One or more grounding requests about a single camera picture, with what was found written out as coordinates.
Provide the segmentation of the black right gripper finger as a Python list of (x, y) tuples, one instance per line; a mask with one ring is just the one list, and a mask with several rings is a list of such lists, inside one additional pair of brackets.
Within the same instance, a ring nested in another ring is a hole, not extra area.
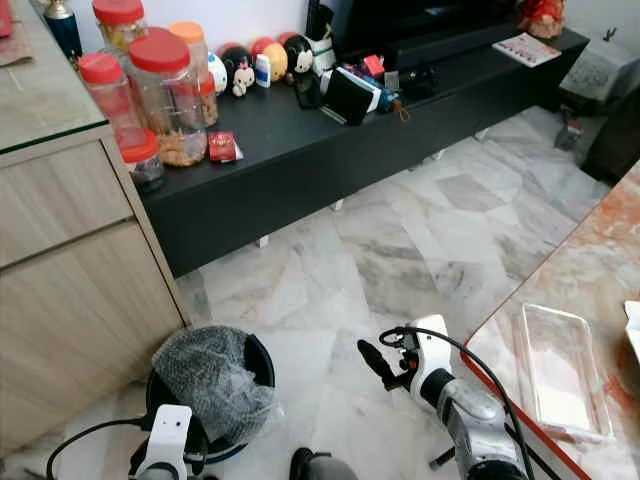
[(379, 376), (385, 390), (403, 387), (401, 375), (393, 374), (393, 371), (390, 370), (390, 365), (385, 361), (378, 347), (367, 342), (367, 340), (357, 340), (357, 349), (361, 357), (364, 358), (365, 364)]

